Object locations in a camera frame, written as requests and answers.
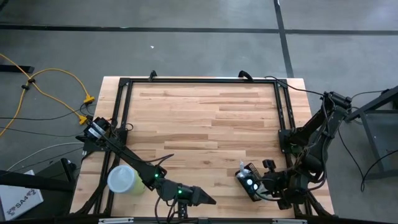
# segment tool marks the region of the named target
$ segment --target metal stand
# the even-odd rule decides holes
[[[398,110],[376,109],[397,99],[398,86],[352,112],[345,119],[348,123],[356,118],[361,118],[376,160],[387,155],[391,150],[395,150],[396,139],[398,137],[396,134],[398,127]],[[392,167],[389,158],[381,159],[380,162],[378,162],[378,166],[379,172],[369,174],[366,178],[367,180],[398,176],[398,169]]]

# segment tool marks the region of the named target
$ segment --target black clamp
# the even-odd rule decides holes
[[[251,82],[254,81],[250,74],[248,74],[247,72],[241,70],[241,71],[239,72],[238,78],[243,78],[243,77],[244,77],[244,78],[247,78],[248,81],[251,81]]]
[[[21,88],[23,88],[24,90],[29,90],[30,89],[29,85],[22,85]]]
[[[150,75],[149,75],[149,78],[148,78],[148,81],[151,82],[154,79],[154,77],[156,77],[156,76],[157,76],[157,74],[156,74],[155,70],[151,71]]]

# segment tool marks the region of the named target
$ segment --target wire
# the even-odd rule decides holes
[[[77,81],[80,83],[81,87],[83,87],[83,90],[85,91],[86,96],[90,96],[90,94],[88,94],[87,89],[86,89],[86,87],[84,86],[83,82],[81,82],[80,79],[79,79],[76,75],[74,75],[74,74],[72,74],[72,73],[70,73],[70,72],[68,72],[68,71],[59,69],[59,68],[46,68],[46,69],[44,69],[44,70],[41,70],[41,71],[36,72],[35,74],[33,74],[33,75],[31,76],[31,78],[34,78],[36,75],[41,74],[41,73],[43,73],[43,72],[47,72],[47,71],[58,71],[58,72],[63,72],[63,73],[65,73],[65,74],[68,74],[68,75],[72,76],[73,78],[75,78],[75,80],[77,80]]]
[[[29,155],[27,157],[21,159],[20,161],[16,162],[14,165],[10,166],[10,168],[8,168],[7,171],[11,170],[14,166],[20,164],[21,162],[24,162],[28,158],[30,158],[30,157],[32,157],[32,156],[36,155],[37,153],[40,153],[40,152],[42,152],[44,150],[51,149],[51,148],[54,148],[54,147],[59,147],[59,146],[67,146],[67,145],[71,145],[71,144],[84,144],[84,143],[83,142],[68,142],[68,143],[55,144],[53,146],[45,147],[43,149],[38,150],[37,152],[32,153],[31,155]]]
[[[88,107],[91,106],[91,105],[87,105],[86,103],[85,103],[85,105],[86,105],[86,110],[87,110],[87,112],[88,112],[89,114],[91,114],[91,115],[94,115],[94,113],[92,113],[92,112],[88,109]]]
[[[68,115],[70,115],[70,114],[72,114],[73,112],[76,112],[76,111],[79,111],[79,110],[75,110],[75,111],[69,112],[69,113],[67,113],[65,115],[57,116],[55,118],[14,118],[14,119],[21,119],[21,120],[28,120],[28,121],[50,121],[50,120],[55,120],[55,119],[66,117],[66,116],[68,116]],[[11,117],[0,117],[0,119],[13,119],[13,118],[11,118]]]
[[[169,213],[167,214],[167,218],[166,218],[166,223],[170,223],[170,221],[173,219],[174,212],[172,214],[172,210],[174,209],[174,206],[175,206],[176,203],[177,203],[177,194],[175,195],[175,197],[173,199],[173,203],[170,206],[170,210],[169,210]]]
[[[266,76],[266,77],[264,77],[264,78],[273,78],[273,79],[275,79],[279,84],[287,85],[287,86],[289,86],[289,87],[291,87],[292,89],[297,90],[297,91],[304,91],[304,92],[307,92],[307,93],[313,93],[313,94],[317,94],[317,95],[323,96],[323,94],[318,93],[318,92],[315,92],[315,91],[303,90],[303,89],[299,89],[299,88],[296,88],[296,87],[292,87],[291,85],[287,84],[286,82],[283,82],[282,80],[279,80],[278,78],[275,78],[275,77],[273,77],[273,76],[271,76],[271,75],[268,75],[268,76]]]
[[[2,11],[2,9],[4,9],[8,2],[9,0],[3,0],[3,2],[0,4],[0,12]]]
[[[130,126],[131,126],[131,129],[127,129],[128,131],[132,131],[132,129],[134,128],[134,126],[132,125],[132,124],[130,124],[130,123],[127,123],[127,124],[129,124]]]
[[[325,182],[326,182],[326,179],[327,179],[327,171],[326,171],[326,162],[325,162],[325,155],[324,155],[325,146],[326,146],[326,141],[323,142],[323,144],[322,144],[322,150],[321,150],[321,161],[322,161],[322,167],[323,167],[323,175],[322,175],[322,178],[321,178],[322,182],[321,182],[318,186],[316,186],[316,187],[312,187],[312,188],[310,188],[310,189],[307,189],[307,190],[306,190],[307,192],[310,192],[310,191],[313,191],[313,190],[316,190],[316,189],[321,188],[321,187],[325,184]]]
[[[83,131],[77,133],[77,134],[71,134],[68,136],[61,136],[61,135],[56,135],[56,134],[46,134],[46,133],[37,133],[37,132],[33,132],[33,131],[23,131],[23,130],[19,130],[19,129],[14,129],[14,128],[7,128],[7,127],[2,127],[0,126],[0,128],[4,128],[4,130],[11,130],[11,131],[18,131],[18,132],[22,132],[22,133],[29,133],[29,134],[38,134],[38,135],[44,135],[44,136],[52,136],[52,137],[60,137],[60,138],[67,138],[67,137],[72,137],[72,136],[76,136],[81,134]]]
[[[160,202],[160,196],[157,198],[156,203],[155,203],[155,218],[158,224],[161,224],[160,220],[159,220],[159,216],[157,214],[157,206],[159,205]]]
[[[83,113],[83,112],[82,112],[82,110],[81,110],[81,109],[82,109],[82,107],[83,107],[84,105],[85,105],[85,104],[82,104],[82,105],[80,106],[80,108],[79,108],[79,111],[80,111],[80,113],[81,113],[82,115],[85,115],[85,116],[87,116],[87,114]]]
[[[30,77],[28,74],[26,74],[26,72],[25,72],[23,69],[21,69],[20,66],[18,66],[18,65],[17,65],[15,62],[13,62],[11,59],[9,59],[8,57],[6,57],[6,56],[3,55],[3,54],[0,54],[0,56],[3,57],[4,59],[6,59],[7,61],[9,61],[11,64],[15,65],[15,66],[27,77],[28,80],[30,80],[30,79],[31,79],[32,77],[34,77],[35,75],[38,75],[39,73],[44,72],[44,70],[39,71],[39,72],[33,74],[32,77]],[[51,96],[51,95],[49,95],[49,94],[47,94],[47,93],[44,93],[44,92],[36,85],[36,83],[33,82],[32,84],[33,84],[33,86],[36,87],[36,89],[37,89],[37,91],[39,91],[39,93],[41,93],[41,94],[43,94],[44,96],[47,96],[47,97],[49,97],[49,98],[51,98],[51,99],[53,99],[53,100],[55,100],[55,101],[57,101],[57,102],[59,102],[59,103],[61,103],[62,105],[66,106],[68,109],[70,109],[71,111],[73,111],[73,112],[78,116],[79,120],[82,120],[82,119],[84,118],[82,115],[80,115],[80,114],[78,114],[76,111],[74,111],[70,106],[68,106],[68,105],[67,105],[65,102],[63,102],[62,100],[59,100],[58,98],[56,98],[56,97],[54,97],[54,96]],[[25,89],[22,91],[21,98],[20,98],[20,100],[19,100],[19,105],[18,105],[17,111],[16,111],[16,113],[15,113],[15,115],[14,115],[14,119],[17,117],[17,115],[18,115],[18,113],[19,113],[19,110],[20,110],[20,108],[21,108],[22,99],[23,99],[23,97],[24,97],[24,95],[25,95],[25,91],[26,91]],[[6,126],[7,128],[12,124],[12,122],[14,122],[14,119],[12,119],[12,120],[7,124],[7,126]],[[4,134],[4,132],[6,131],[7,128],[5,128],[5,129],[0,133],[0,137]]]
[[[341,143],[343,143],[344,148],[346,149],[346,151],[348,152],[348,154],[351,156],[351,158],[354,160],[354,162],[355,162],[355,164],[356,164],[356,167],[358,168],[359,173],[361,173],[361,177],[362,177],[362,179],[363,179],[363,173],[362,173],[362,170],[361,170],[359,164],[356,162],[356,159],[354,158],[354,156],[352,155],[352,153],[348,150],[347,145],[345,144],[343,138],[341,137],[340,127],[337,129],[337,132],[338,132],[338,135],[339,135],[339,137],[340,137]]]
[[[390,152],[390,153],[388,153],[388,154],[386,154],[386,155],[380,157],[380,159],[376,160],[376,161],[369,167],[368,171],[366,171],[365,175],[364,175],[363,178],[362,178],[362,182],[361,182],[361,191],[362,191],[362,192],[365,190],[365,179],[366,179],[366,176],[369,174],[369,171],[370,171],[379,161],[381,161],[381,160],[384,159],[385,157],[390,156],[391,154],[394,154],[394,153],[396,153],[396,152],[398,152],[398,150],[392,151],[392,152]]]
[[[19,110],[21,110],[22,100],[24,99],[25,93],[26,93],[26,90],[23,89],[23,91],[22,91],[22,93],[21,93],[21,97],[19,98],[19,103],[18,103],[17,111],[15,112],[14,117],[10,120],[10,122],[8,122],[8,124],[6,125],[6,127],[1,131],[0,137],[4,134],[4,132],[6,132],[6,130],[8,129],[8,127],[14,122],[15,118],[18,116]]]
[[[83,149],[83,147],[79,147],[79,148],[77,148],[77,149],[74,149],[74,150],[72,150],[72,151],[64,152],[64,153],[62,153],[62,154],[59,154],[59,155],[57,155],[57,156],[53,156],[53,157],[50,157],[50,158],[48,158],[48,159],[44,159],[44,160],[42,160],[42,161],[39,161],[39,162],[35,162],[35,163],[31,164],[31,165],[24,166],[24,167],[22,167],[22,168],[19,168],[19,169],[13,170],[12,172],[17,172],[17,171],[20,171],[20,170],[22,170],[22,169],[26,169],[26,168],[28,168],[28,167],[31,167],[31,166],[34,166],[34,165],[37,165],[37,164],[40,164],[40,163],[43,163],[43,162],[49,161],[49,160],[51,160],[51,159],[54,159],[54,158],[57,158],[57,157],[63,156],[63,155],[65,155],[65,154],[69,154],[69,153],[71,153],[71,152],[75,152],[75,151],[77,151],[77,150],[80,150],[80,149]]]
[[[353,100],[355,97],[362,95],[362,94],[367,94],[367,93],[381,93],[382,91],[386,91],[386,90],[378,90],[378,91],[365,91],[362,93],[357,93],[355,95],[353,95],[353,97],[351,97],[351,99]]]

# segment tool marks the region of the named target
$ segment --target plastic container lid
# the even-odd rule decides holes
[[[109,189],[114,193],[127,193],[136,183],[134,170],[127,165],[115,167],[108,176]]]

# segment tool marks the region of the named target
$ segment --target cable clip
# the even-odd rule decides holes
[[[30,89],[29,85],[22,85],[21,88],[23,88],[24,90],[29,90]]]

